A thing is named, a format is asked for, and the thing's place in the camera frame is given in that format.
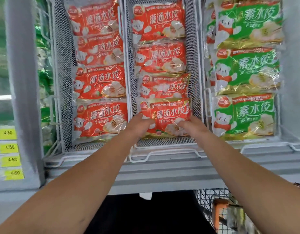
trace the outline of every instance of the hand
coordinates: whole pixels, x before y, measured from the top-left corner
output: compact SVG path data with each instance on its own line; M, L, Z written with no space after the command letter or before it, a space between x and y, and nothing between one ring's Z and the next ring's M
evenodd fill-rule
M179 122L178 126L184 128L194 139L196 139L201 133L210 132L204 123L195 116L191 116L190 121Z
M138 114L129 121L124 131L131 132L134 136L136 135L140 138L144 136L150 125L154 123L153 119L143 119L143 115Z

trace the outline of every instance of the red dumpling package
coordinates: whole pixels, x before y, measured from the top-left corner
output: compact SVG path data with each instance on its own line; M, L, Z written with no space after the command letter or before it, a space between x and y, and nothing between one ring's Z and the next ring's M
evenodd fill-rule
M190 98L135 98L138 112L143 114L143 119L155 120L145 138L187 136L184 128L178 126L181 121L189 121L191 116Z
M126 95L124 67L119 64L105 67L74 67L76 99L116 98Z
M126 99L78 103L74 113L72 143L105 141L124 130L127 120Z
M187 98L190 74L150 74L139 76L138 92L143 98Z
M186 36L183 0L176 3L136 4L133 13L133 44Z
M74 45L79 66L103 66L124 62L123 40L118 31L106 35L74 37Z
M141 70L183 73L186 64L186 47L182 41L143 44L135 51L136 76Z
M118 30L117 0L66 0L64 7L75 36Z

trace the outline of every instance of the price label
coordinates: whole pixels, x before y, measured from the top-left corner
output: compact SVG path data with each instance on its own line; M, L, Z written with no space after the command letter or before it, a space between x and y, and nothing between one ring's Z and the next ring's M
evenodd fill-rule
M19 153L19 148L16 143L0 144L0 153Z
M0 129L0 140L16 140L17 134L15 129Z
M5 175L5 181L24 179L24 174L22 169L6 170L4 175Z
M21 166L20 155L5 156L0 159L1 167L19 167Z

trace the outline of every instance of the yellow price tag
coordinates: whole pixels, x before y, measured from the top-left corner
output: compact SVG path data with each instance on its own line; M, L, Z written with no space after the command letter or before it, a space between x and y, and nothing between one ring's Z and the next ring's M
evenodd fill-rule
M0 144L0 153L19 153L19 148L16 143Z
M21 166L20 155L2 157L0 162L2 168Z
M0 129L0 140L16 140L15 129Z
M5 181L11 180L22 180L24 179L24 174L22 169L13 169L5 171Z

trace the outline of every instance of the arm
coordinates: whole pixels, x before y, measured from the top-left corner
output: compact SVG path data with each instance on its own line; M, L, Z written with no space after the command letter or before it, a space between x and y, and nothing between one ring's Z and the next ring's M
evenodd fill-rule
M243 156L196 117L179 126L196 139L262 233L300 233L300 189Z
M84 233L131 147L152 123L142 115L132 118L123 132L27 200L0 233Z

